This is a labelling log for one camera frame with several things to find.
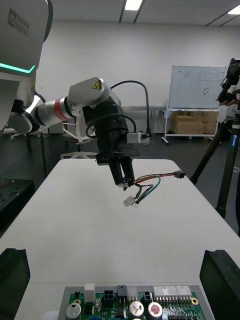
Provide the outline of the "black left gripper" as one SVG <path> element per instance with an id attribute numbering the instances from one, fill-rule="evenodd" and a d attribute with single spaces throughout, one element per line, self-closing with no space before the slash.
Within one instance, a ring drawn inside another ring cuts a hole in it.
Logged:
<path id="1" fill-rule="evenodd" d="M 139 155 L 133 144 L 141 140 L 140 132 L 128 132 L 126 129 L 95 129 L 99 166 L 109 165 L 114 183 L 123 187 L 125 180 L 135 181 L 132 159 Z"/>

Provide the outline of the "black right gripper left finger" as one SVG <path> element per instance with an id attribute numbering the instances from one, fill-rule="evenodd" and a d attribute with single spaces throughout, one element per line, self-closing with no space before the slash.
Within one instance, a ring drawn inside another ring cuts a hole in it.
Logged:
<path id="1" fill-rule="evenodd" d="M 30 281 L 25 249 L 7 248 L 0 255 L 0 319 L 13 320 Z"/>

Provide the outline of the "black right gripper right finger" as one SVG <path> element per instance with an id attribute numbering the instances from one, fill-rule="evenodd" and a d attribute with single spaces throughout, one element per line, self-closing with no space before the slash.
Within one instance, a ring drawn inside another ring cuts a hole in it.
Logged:
<path id="1" fill-rule="evenodd" d="M 240 319 L 240 268 L 225 250 L 206 250 L 200 282 L 216 320 Z"/>

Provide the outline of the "person's hand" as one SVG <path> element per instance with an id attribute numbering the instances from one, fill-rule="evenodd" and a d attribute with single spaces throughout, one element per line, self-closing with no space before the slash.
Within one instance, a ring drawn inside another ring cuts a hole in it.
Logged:
<path id="1" fill-rule="evenodd" d="M 239 100 L 238 99 L 233 99 L 232 101 L 223 101 L 223 102 L 220 102 L 218 99 L 216 99 L 216 101 L 218 102 L 218 104 L 220 106 L 227 106 L 227 107 L 230 107 L 232 105 L 238 105 L 239 104 Z"/>

